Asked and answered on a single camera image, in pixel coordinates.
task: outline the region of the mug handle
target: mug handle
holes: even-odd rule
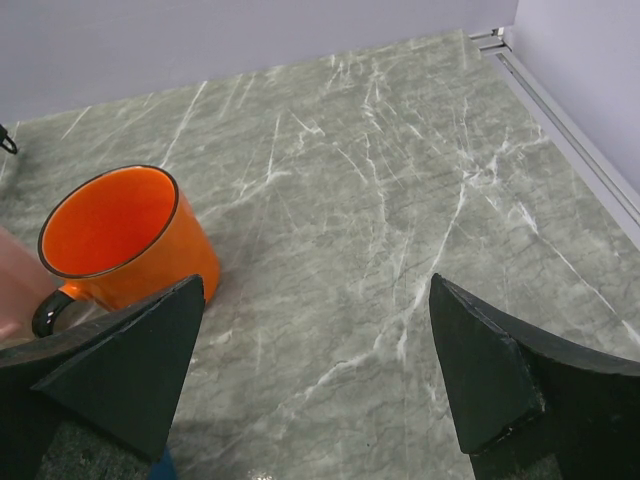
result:
[[[31,320],[31,330],[36,338],[48,337],[53,334],[53,326],[62,310],[83,297],[76,286],[66,284],[45,298]]]

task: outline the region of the pink object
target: pink object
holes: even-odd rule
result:
[[[27,247],[0,227],[0,342],[35,338],[33,312],[55,288],[49,272]]]

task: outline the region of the mug rim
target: mug rim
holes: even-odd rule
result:
[[[171,181],[171,185],[173,186],[173,206],[171,207],[171,213],[169,214],[169,218],[167,219],[167,221],[163,225],[162,229],[153,238],[153,240],[151,240],[148,245],[146,245],[142,250],[140,250],[137,254],[135,254],[131,258],[128,258],[127,260],[125,260],[122,263],[119,263],[118,265],[115,265],[113,267],[107,268],[106,270],[101,270],[101,271],[96,272],[96,273],[88,273],[88,274],[81,274],[81,275],[69,274],[69,273],[61,272],[60,270],[55,268],[53,265],[51,265],[47,261],[47,259],[45,257],[45,254],[44,254],[44,251],[43,251],[44,233],[47,230],[47,227],[49,226],[49,222],[53,218],[53,215],[58,211],[58,209],[67,200],[69,200],[73,195],[75,195],[76,192],[82,190],[84,187],[86,187],[90,183],[93,183],[94,181],[100,179],[101,177],[104,177],[106,175],[118,172],[120,170],[133,170],[133,169],[136,169],[136,168],[146,168],[146,169],[150,169],[150,170],[156,170],[156,171],[162,173],[163,175],[165,175]],[[162,169],[160,167],[156,167],[154,165],[133,164],[133,165],[125,165],[124,167],[114,168],[112,170],[107,170],[106,172],[103,172],[103,173],[101,173],[99,175],[91,177],[89,180],[87,180],[86,182],[82,183],[80,186],[78,186],[75,189],[73,189],[69,194],[67,194],[62,200],[60,200],[58,202],[58,204],[53,208],[53,210],[51,210],[51,212],[47,216],[47,219],[44,221],[44,224],[42,225],[42,228],[40,229],[40,234],[38,235],[38,257],[40,258],[40,261],[42,262],[42,264],[45,266],[45,268],[47,270],[49,270],[51,273],[53,273],[53,274],[55,274],[55,275],[57,275],[59,277],[66,278],[66,279],[94,278],[94,277],[99,277],[101,275],[105,275],[107,273],[113,272],[114,270],[117,270],[118,268],[124,267],[125,265],[133,262],[136,258],[140,257],[143,253],[145,253],[147,250],[149,250],[149,248],[151,248],[153,245],[155,245],[156,242],[158,242],[158,240],[160,240],[162,235],[164,235],[164,232],[166,232],[167,228],[169,228],[169,225],[171,224],[171,221],[173,220],[173,217],[175,217],[175,214],[178,211],[178,201],[179,200],[180,200],[180,190],[178,189],[178,182],[176,182],[176,179],[173,178],[173,175],[171,175],[169,172],[167,172],[166,170],[164,170],[164,169]]]

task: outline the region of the white wall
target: white wall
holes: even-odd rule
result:
[[[507,42],[640,192],[640,1],[520,0]]]
[[[454,28],[517,0],[0,0],[0,122]]]

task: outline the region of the orange cup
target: orange cup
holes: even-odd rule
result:
[[[118,310],[199,274],[209,301],[220,276],[218,258],[175,179],[143,165],[112,170],[71,192],[45,221],[38,254],[65,280],[34,314],[38,337],[53,333],[57,316],[74,300]]]

